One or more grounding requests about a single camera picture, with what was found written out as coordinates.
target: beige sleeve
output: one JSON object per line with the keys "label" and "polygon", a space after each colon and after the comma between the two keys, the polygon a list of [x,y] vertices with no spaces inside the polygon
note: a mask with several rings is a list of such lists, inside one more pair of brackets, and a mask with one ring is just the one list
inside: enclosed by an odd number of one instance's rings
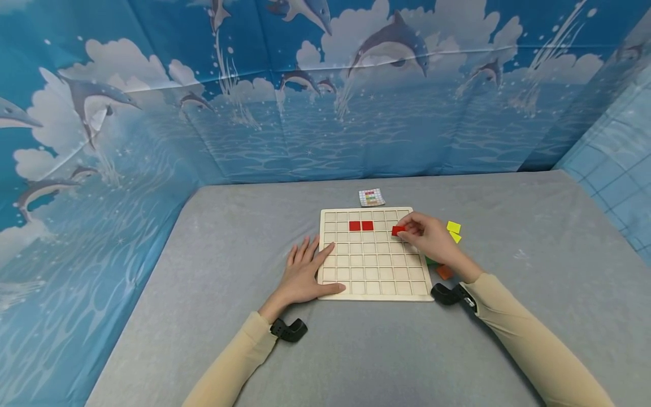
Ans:
{"label": "beige sleeve", "polygon": [[538,390],[547,406],[614,406],[576,356],[499,282],[482,274],[464,288],[488,325]]}
{"label": "beige sleeve", "polygon": [[271,353],[276,336],[258,313],[249,318],[197,382],[183,407],[231,407],[244,383]]}

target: dolphin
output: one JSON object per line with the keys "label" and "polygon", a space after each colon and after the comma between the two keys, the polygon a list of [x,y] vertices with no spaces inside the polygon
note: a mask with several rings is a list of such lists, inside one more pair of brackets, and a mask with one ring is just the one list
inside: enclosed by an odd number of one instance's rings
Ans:
{"label": "dolphin", "polygon": [[0,98],[0,128],[6,127],[43,127],[41,122],[28,115],[26,111]]}
{"label": "dolphin", "polygon": [[208,103],[207,100],[202,98],[201,96],[197,96],[196,93],[190,92],[187,95],[183,96],[181,100],[178,101],[178,103],[181,105],[181,108],[183,108],[185,105],[195,105],[199,109],[208,109],[212,112],[215,111],[215,109]]}
{"label": "dolphin", "polygon": [[45,195],[56,195],[62,189],[79,186],[80,183],[70,180],[41,180],[36,182],[29,182],[28,185],[29,187],[27,190],[20,194],[18,201],[16,202],[18,205],[18,210],[21,214],[23,214],[26,222],[30,222],[32,220],[30,212],[27,209],[27,206],[29,204]]}
{"label": "dolphin", "polygon": [[482,65],[479,68],[477,68],[470,76],[470,79],[468,79],[468,82],[475,79],[482,72],[488,74],[486,80],[494,81],[498,89],[502,86],[502,67],[499,66],[497,59],[494,60],[493,62],[490,62],[488,64]]}
{"label": "dolphin", "polygon": [[337,93],[337,88],[335,88],[335,86],[332,84],[332,81],[329,77],[317,83],[317,86],[325,89],[325,91],[328,93]]}
{"label": "dolphin", "polygon": [[78,165],[77,168],[75,168],[75,171],[72,171],[72,174],[70,175],[70,179],[73,181],[79,181],[83,178],[86,178],[88,176],[91,176],[93,174],[97,174],[98,171],[95,168],[90,168],[90,167],[84,167],[82,165]]}
{"label": "dolphin", "polygon": [[421,67],[423,76],[427,76],[429,55],[427,45],[413,28],[402,19],[400,12],[393,12],[393,23],[382,27],[368,37],[357,50],[355,59],[348,69],[348,76],[362,60],[372,55],[383,55],[396,59],[393,66],[403,66],[407,61],[414,61]]}
{"label": "dolphin", "polygon": [[95,149],[93,137],[98,133],[98,130],[95,130],[90,125],[90,120],[97,112],[105,109],[106,115],[112,115],[113,109],[109,110],[111,105],[130,105],[140,109],[131,96],[114,86],[97,81],[70,79],[62,75],[59,75],[59,77],[70,88],[72,105],[81,119],[86,131],[86,137],[93,150]]}
{"label": "dolphin", "polygon": [[644,53],[644,43],[642,44],[637,44],[633,45],[630,47],[619,47],[617,48],[617,51],[615,53],[615,59],[617,61],[623,61],[625,56],[628,55],[629,60],[635,59],[636,61],[639,61],[642,59],[642,55]]}
{"label": "dolphin", "polygon": [[208,15],[213,33],[217,32],[226,17],[230,17],[230,13],[224,8],[224,0],[212,0],[212,8],[208,10]]}
{"label": "dolphin", "polygon": [[284,89],[285,85],[288,82],[297,83],[301,89],[310,90],[321,95],[321,91],[319,90],[317,84],[314,83],[312,76],[310,76],[310,74],[308,74],[306,71],[301,70],[301,68],[298,67],[298,64],[294,66],[293,71],[285,72],[283,74],[283,78],[281,80],[281,90]]}
{"label": "dolphin", "polygon": [[283,15],[283,21],[292,21],[297,14],[302,14],[316,24],[328,35],[332,35],[330,26],[330,8],[327,0],[270,0],[267,9],[276,15]]}

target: fabric wall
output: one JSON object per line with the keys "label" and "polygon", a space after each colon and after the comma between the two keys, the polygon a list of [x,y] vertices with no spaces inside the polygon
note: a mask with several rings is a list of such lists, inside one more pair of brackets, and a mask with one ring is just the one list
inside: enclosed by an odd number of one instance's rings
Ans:
{"label": "fabric wall", "polygon": [[551,168],[650,6],[0,0],[0,405],[85,403],[203,185]]}
{"label": "fabric wall", "polygon": [[651,266],[651,67],[558,163]]}

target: puzzle game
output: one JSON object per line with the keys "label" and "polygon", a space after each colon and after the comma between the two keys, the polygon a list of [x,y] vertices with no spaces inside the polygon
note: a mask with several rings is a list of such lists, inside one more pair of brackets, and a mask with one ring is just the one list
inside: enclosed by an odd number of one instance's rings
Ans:
{"label": "puzzle game", "polygon": [[392,235],[409,207],[321,211],[320,249],[335,250],[318,271],[319,284],[341,283],[341,294],[322,300],[433,301],[425,257]]}

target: blue tiled wall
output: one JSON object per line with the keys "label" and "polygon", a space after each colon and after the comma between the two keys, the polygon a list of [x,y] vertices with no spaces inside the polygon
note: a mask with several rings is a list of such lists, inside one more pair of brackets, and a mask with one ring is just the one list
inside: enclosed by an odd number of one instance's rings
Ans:
{"label": "blue tiled wall", "polygon": [[557,164],[651,266],[651,67]]}

